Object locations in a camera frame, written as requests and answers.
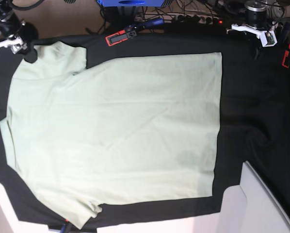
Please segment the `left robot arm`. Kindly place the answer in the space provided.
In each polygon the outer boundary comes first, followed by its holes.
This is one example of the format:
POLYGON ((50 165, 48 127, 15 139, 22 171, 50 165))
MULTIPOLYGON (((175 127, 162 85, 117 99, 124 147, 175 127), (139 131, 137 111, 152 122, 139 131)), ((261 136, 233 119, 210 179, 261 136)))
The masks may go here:
POLYGON ((275 26, 267 22, 268 4, 262 0, 247 0, 245 6, 245 22, 242 25, 232 24, 226 33, 243 33, 249 43, 251 57, 256 60, 262 48, 277 44, 275 26))

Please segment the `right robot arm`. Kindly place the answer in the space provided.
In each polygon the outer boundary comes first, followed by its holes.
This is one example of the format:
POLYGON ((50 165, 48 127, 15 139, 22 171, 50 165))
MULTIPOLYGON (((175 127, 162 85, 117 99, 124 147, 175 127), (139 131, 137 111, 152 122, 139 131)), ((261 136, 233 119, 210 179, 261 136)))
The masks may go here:
POLYGON ((14 13, 15 8, 12 1, 0 0, 0 49, 10 49, 32 64, 38 58, 33 45, 39 37, 38 30, 33 24, 20 20, 14 13))

